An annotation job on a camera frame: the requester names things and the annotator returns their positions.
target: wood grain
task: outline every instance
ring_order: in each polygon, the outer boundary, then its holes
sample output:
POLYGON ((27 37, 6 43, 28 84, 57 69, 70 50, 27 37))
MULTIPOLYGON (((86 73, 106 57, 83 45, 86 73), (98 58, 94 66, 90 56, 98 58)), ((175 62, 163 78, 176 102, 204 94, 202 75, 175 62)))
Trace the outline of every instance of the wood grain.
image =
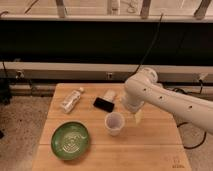
POLYGON ((134 115, 120 103, 123 84, 58 84, 40 139, 33 171, 171 171, 191 170, 184 152, 176 123, 171 114, 145 104, 142 120, 135 123, 134 115), (70 114, 64 114, 59 105, 71 91, 84 87, 85 93, 70 114), (117 93, 115 111, 125 117, 125 127, 117 137, 107 133, 104 118, 107 112, 93 107, 96 97, 112 89, 117 93), (54 131, 69 121, 82 122, 88 129, 90 148, 80 158, 65 162, 51 151, 54 131))
POLYGON ((173 171, 190 170, 179 145, 114 146, 91 145, 80 158, 61 161, 49 145, 38 149, 33 171, 173 171))
MULTIPOLYGON (((122 113, 126 118, 133 118, 133 115, 128 112, 120 102, 121 97, 124 94, 123 84, 58 84, 56 87, 48 118, 70 118, 70 119, 103 119, 103 116, 107 112, 97 109, 93 106, 96 97, 103 97, 104 93, 108 89, 112 89, 116 92, 115 109, 114 111, 122 113), (60 103, 67 96, 79 87, 84 87, 85 93, 81 96, 79 103, 75 106, 74 110, 70 114, 64 114, 60 109, 60 103)), ((142 107, 144 118, 172 118, 172 115, 159 108, 153 107, 153 105, 145 104, 142 107)))
MULTIPOLYGON (((40 140, 40 144, 50 144, 54 131, 67 119, 48 119, 40 140)), ((181 145, 181 139, 172 119, 142 119, 136 125, 134 119, 126 119, 126 125, 118 137, 108 135, 104 120, 77 120, 83 123, 90 134, 94 145, 181 145)))

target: white bottle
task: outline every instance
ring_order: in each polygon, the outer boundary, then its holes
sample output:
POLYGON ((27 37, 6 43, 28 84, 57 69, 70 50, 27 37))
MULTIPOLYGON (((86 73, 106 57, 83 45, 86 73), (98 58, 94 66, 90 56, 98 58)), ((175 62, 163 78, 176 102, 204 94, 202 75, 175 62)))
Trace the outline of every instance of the white bottle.
POLYGON ((78 90, 72 91, 60 104, 60 107, 63 109, 64 113, 69 113, 79 101, 81 94, 84 92, 84 88, 80 87, 78 90))

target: speckled floor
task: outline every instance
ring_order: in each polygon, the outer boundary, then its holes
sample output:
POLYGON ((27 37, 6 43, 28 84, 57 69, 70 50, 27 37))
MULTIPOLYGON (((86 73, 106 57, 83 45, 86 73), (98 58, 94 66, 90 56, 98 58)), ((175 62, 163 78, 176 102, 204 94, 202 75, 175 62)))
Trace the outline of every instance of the speckled floor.
POLYGON ((30 171, 51 102, 48 97, 13 97, 0 105, 0 170, 30 171))
MULTIPOLYGON (((0 105, 0 170, 30 171, 46 120, 51 97, 13 97, 8 106, 0 105)), ((202 139, 203 132, 191 124, 180 129, 187 146, 202 139)), ((213 136, 194 150, 186 150, 193 171, 213 170, 213 136)))

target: yellow object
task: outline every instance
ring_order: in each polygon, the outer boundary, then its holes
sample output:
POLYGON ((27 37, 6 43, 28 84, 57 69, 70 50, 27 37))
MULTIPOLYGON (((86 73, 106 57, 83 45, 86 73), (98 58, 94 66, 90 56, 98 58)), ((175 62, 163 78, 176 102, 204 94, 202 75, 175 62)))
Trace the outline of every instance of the yellow object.
POLYGON ((135 114, 135 123, 139 124, 141 122, 142 119, 142 111, 141 109, 138 110, 138 112, 135 114))

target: white paper cup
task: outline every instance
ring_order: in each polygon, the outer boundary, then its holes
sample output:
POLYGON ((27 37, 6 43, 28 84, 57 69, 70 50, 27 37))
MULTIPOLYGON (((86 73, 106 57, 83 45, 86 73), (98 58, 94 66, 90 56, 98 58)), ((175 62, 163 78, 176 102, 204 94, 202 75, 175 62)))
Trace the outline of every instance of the white paper cup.
POLYGON ((105 127, 107 128, 108 133, 112 136, 118 135, 124 125, 125 119, 120 113, 112 112, 105 117, 105 127))

